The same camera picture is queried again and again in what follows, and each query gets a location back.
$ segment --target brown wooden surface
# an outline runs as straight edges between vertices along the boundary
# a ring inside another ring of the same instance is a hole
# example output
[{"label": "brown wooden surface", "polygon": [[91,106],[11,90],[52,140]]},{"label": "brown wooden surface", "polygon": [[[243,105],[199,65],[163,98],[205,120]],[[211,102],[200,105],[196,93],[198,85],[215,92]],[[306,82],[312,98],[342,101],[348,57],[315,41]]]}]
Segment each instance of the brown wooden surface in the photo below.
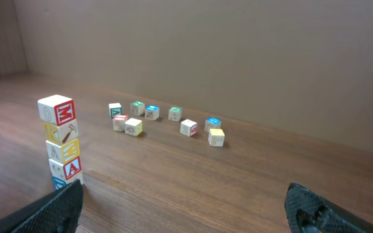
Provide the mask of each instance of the brown wooden surface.
[{"label": "brown wooden surface", "polygon": [[[169,104],[31,75],[0,78],[0,218],[53,191],[37,108],[52,94],[76,105],[85,181],[78,232],[289,232],[290,182],[373,223],[373,153],[222,116],[225,146],[214,148],[203,130],[208,113],[183,109],[198,122],[188,138],[167,120]],[[107,105],[129,113],[134,100],[159,105],[161,118],[135,116],[139,137],[113,131]]]}]

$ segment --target alphabet block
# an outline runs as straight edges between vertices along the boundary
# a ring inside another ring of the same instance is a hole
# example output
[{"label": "alphabet block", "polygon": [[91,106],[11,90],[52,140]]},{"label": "alphabet block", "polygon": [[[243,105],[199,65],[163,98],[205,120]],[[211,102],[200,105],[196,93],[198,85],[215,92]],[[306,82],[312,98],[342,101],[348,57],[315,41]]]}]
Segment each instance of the alphabet block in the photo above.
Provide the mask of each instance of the alphabet block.
[{"label": "alphabet block", "polygon": [[181,119],[182,109],[180,107],[171,107],[169,109],[168,119],[179,122]]},{"label": "alphabet block", "polygon": [[115,115],[122,114],[122,106],[120,103],[109,104],[109,115],[113,119]]},{"label": "alphabet block", "polygon": [[72,120],[61,126],[54,126],[49,123],[44,123],[45,139],[48,141],[62,145],[78,136],[77,120]]},{"label": "alphabet block", "polygon": [[52,182],[54,184],[54,189],[57,190],[57,189],[60,189],[62,188],[63,186],[66,186],[68,185],[69,183],[75,181],[79,179],[80,180],[80,184],[84,184],[84,181],[83,181],[83,172],[79,172],[77,173],[76,175],[73,176],[73,178],[67,180],[67,181],[64,181],[62,179],[59,179],[57,177],[52,177]]},{"label": "alphabet block", "polygon": [[197,122],[193,122],[191,120],[184,120],[181,122],[181,130],[180,132],[183,135],[186,135],[188,137],[192,137],[197,133]]},{"label": "alphabet block", "polygon": [[208,135],[208,142],[210,146],[223,146],[224,145],[224,132],[222,129],[210,129]]},{"label": "alphabet block", "polygon": [[82,171],[80,156],[71,160],[66,164],[62,164],[53,159],[49,159],[52,176],[68,181],[71,177]]},{"label": "alphabet block", "polygon": [[113,118],[113,130],[124,131],[124,123],[128,120],[127,115],[115,115]]},{"label": "alphabet block", "polygon": [[124,132],[137,136],[142,133],[142,120],[131,118],[124,123]]},{"label": "alphabet block", "polygon": [[149,105],[145,109],[145,118],[149,120],[156,120],[159,117],[159,107],[154,105]]},{"label": "alphabet block", "polygon": [[52,143],[49,140],[46,140],[45,144],[49,152],[49,158],[62,164],[66,164],[80,155],[78,139],[73,139],[62,146]]},{"label": "alphabet block", "polygon": [[55,94],[37,101],[40,118],[55,126],[62,126],[76,118],[73,99]]},{"label": "alphabet block", "polygon": [[136,101],[130,104],[130,113],[140,116],[145,113],[145,103]]},{"label": "alphabet block", "polygon": [[215,117],[210,117],[205,121],[205,131],[209,132],[210,129],[221,129],[221,120]]}]

